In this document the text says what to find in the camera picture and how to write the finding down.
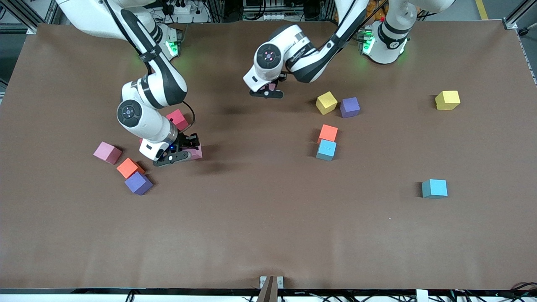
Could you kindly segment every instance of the table surface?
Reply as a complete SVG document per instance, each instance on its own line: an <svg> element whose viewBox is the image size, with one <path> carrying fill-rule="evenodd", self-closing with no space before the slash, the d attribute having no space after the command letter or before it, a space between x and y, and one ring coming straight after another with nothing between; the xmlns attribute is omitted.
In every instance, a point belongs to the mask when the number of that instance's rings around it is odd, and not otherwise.
<svg viewBox="0 0 537 302"><path fill-rule="evenodd" d="M116 121L144 74L130 46L71 26L29 36L0 106L1 287L504 289L535 279L537 90L500 21L420 22L395 63L351 42L313 84L252 98L242 81L282 23L191 25L174 60L201 161L153 168ZM330 23L301 24L320 45ZM437 111L434 96L462 103ZM362 112L319 114L317 96ZM162 110L169 113L184 106ZM315 158L323 124L333 161ZM147 169L131 194L101 141ZM449 197L420 197L446 179Z"/></svg>

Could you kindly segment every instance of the orange cube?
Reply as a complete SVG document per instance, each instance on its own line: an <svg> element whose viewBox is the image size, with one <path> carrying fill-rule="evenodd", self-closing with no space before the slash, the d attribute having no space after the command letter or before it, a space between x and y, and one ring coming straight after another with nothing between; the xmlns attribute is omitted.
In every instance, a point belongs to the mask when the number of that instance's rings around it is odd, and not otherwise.
<svg viewBox="0 0 537 302"><path fill-rule="evenodd" d="M321 135L319 135L317 143L320 143L321 140L336 141L336 134L337 128L323 125L323 127L321 128Z"/></svg>
<svg viewBox="0 0 537 302"><path fill-rule="evenodd" d="M130 158L127 158L125 161L123 161L121 165L117 167L117 170L119 173L121 173L121 175L123 175L124 178L129 178L136 172L140 172L141 174L145 173L145 171Z"/></svg>

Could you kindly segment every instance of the purple cube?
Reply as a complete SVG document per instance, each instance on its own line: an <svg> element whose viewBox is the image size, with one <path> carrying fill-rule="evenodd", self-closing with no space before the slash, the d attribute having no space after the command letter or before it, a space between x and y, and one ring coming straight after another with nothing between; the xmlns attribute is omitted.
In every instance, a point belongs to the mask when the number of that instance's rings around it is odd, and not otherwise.
<svg viewBox="0 0 537 302"><path fill-rule="evenodd" d="M203 154L201 153L201 146L198 146L198 150L195 148L185 148L184 150L192 154L190 160L197 160L203 157Z"/></svg>
<svg viewBox="0 0 537 302"><path fill-rule="evenodd" d="M360 104L355 97L345 98L339 106L343 118L355 117L360 113Z"/></svg>
<svg viewBox="0 0 537 302"><path fill-rule="evenodd" d="M129 187L132 193L138 195L143 195L153 186L151 181L147 179L147 176L141 174L140 172L132 174L131 177L127 178L125 184L127 187Z"/></svg>
<svg viewBox="0 0 537 302"><path fill-rule="evenodd" d="M101 142L97 150L93 152L93 155L104 160L105 162L115 164L118 161L118 158L121 156L121 153L121 150L117 149L116 147L108 143Z"/></svg>

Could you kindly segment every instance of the yellow cube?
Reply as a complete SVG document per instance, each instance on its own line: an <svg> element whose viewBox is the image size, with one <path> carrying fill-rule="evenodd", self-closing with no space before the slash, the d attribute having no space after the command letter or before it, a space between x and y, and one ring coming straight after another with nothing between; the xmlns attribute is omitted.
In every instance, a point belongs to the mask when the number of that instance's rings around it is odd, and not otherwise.
<svg viewBox="0 0 537 302"><path fill-rule="evenodd" d="M456 90L442 91L434 100L438 110L453 110L461 103L459 92Z"/></svg>
<svg viewBox="0 0 537 302"><path fill-rule="evenodd" d="M322 115L334 110L337 105L337 100L334 98L331 92L327 92L317 98L315 106L319 109Z"/></svg>

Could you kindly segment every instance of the yellow floor line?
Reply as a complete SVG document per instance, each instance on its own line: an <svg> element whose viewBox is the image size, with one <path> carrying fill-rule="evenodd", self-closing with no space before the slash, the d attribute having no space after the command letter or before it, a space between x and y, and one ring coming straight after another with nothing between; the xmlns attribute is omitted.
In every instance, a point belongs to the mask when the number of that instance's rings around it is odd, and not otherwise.
<svg viewBox="0 0 537 302"><path fill-rule="evenodd" d="M487 16L487 11L485 10L485 5L483 5L483 0L475 0L475 4L477 5L477 10L479 11L479 15L481 16L481 20L488 20L489 16Z"/></svg>

